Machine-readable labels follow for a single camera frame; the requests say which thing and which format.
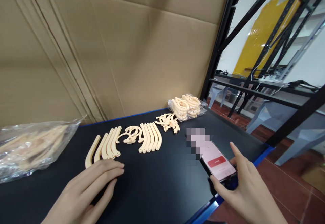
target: red button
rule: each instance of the red button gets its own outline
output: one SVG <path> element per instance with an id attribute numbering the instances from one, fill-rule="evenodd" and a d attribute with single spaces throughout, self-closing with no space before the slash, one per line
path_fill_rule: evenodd
<path id="1" fill-rule="evenodd" d="M 221 163 L 224 163 L 224 162 L 226 162 L 226 159 L 223 156 L 220 156 L 218 158 L 208 161 L 208 165 L 209 165 L 209 167 L 212 168 L 212 167 L 220 165 Z"/>

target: plastic bag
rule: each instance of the plastic bag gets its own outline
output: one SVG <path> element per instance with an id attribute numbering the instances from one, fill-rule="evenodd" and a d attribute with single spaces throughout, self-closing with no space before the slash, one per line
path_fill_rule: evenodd
<path id="1" fill-rule="evenodd" d="M 0 183 L 45 169 L 57 160 L 83 118 L 4 127 L 0 131 Z"/>
<path id="2" fill-rule="evenodd" d="M 207 105 L 192 94 L 184 94 L 180 98 L 168 100 L 168 108 L 175 113 L 180 122 L 205 114 L 207 110 L 203 107 Z"/>

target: phone screen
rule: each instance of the phone screen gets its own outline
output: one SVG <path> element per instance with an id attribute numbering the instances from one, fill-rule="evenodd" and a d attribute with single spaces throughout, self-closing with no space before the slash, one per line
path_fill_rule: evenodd
<path id="1" fill-rule="evenodd" d="M 205 147 L 201 148 L 201 152 L 206 166 L 219 181 L 224 180 L 236 172 L 234 166 L 212 141 L 205 142 Z"/>

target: hand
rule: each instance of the hand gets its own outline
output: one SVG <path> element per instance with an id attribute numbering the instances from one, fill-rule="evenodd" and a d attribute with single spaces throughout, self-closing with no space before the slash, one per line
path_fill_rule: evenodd
<path id="1" fill-rule="evenodd" d="M 96 223 L 113 196 L 116 177 L 124 173 L 124 164 L 99 160 L 73 178 L 53 205 L 42 224 Z M 108 184 L 104 195 L 93 206 L 95 196 Z"/>
<path id="2" fill-rule="evenodd" d="M 235 154 L 232 163 L 237 163 L 238 188 L 230 191 L 214 176 L 210 176 L 214 189 L 252 224 L 287 224 L 256 167 L 241 154 L 233 142 L 230 142 L 230 146 Z"/>

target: white wall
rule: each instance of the white wall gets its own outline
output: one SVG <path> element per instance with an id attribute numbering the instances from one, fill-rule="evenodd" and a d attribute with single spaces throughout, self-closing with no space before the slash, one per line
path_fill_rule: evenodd
<path id="1" fill-rule="evenodd" d="M 304 80 L 314 86 L 325 84 L 325 31 L 318 33 L 315 40 L 305 51 L 299 62 L 285 78 L 284 83 Z"/>
<path id="2" fill-rule="evenodd" d="M 243 18 L 243 16 L 247 13 L 249 8 L 254 4 L 256 0 L 239 0 L 236 11 L 230 26 L 231 33 L 233 29 L 236 27 L 236 25 L 239 23 L 239 21 Z M 255 13 L 255 15 L 248 21 L 248 23 L 242 28 L 242 30 L 236 35 L 236 37 L 232 40 L 232 42 L 226 47 L 226 49 L 222 52 L 218 68 L 219 70 L 227 70 L 229 73 L 233 73 L 237 61 L 240 57 L 241 51 L 246 43 L 248 34 L 260 14 L 262 8 L 269 2 L 270 0 L 266 0 L 265 3 L 260 7 L 260 9 Z M 308 22 L 305 24 L 303 29 L 300 31 L 296 41 L 293 43 L 293 45 L 288 50 L 287 54 L 284 56 L 284 58 L 281 61 L 281 65 L 286 65 L 289 63 L 289 61 L 292 59 L 294 54 L 300 49 L 301 45 L 303 44 L 304 38 L 307 38 L 312 30 L 315 28 L 315 26 L 318 24 L 319 20 L 322 18 L 323 13 L 325 13 L 325 0 L 323 0 L 317 9 L 315 10 L 314 14 Z M 297 24 L 294 27 L 294 30 L 291 34 L 293 35 L 294 31 L 297 29 L 299 24 L 301 23 L 303 17 L 305 16 L 306 12 L 304 12 L 301 16 L 301 18 L 298 20 Z M 273 60 L 273 64 L 276 62 L 278 55 Z M 293 69 L 291 72 L 294 73 L 294 77 L 298 76 L 296 73 L 296 69 Z"/>
<path id="3" fill-rule="evenodd" d="M 239 0 L 236 11 L 231 22 L 229 34 L 236 27 L 239 21 L 244 17 L 250 7 L 255 3 L 256 0 Z M 256 20 L 259 16 L 263 7 L 270 0 L 266 0 L 264 4 L 259 8 L 259 10 L 253 15 L 253 17 L 247 22 L 247 24 L 242 28 L 242 30 L 236 35 L 236 37 L 231 41 L 231 43 L 222 52 L 218 68 L 219 70 L 227 70 L 229 73 L 233 73 L 241 51 L 245 45 L 248 34 Z"/>

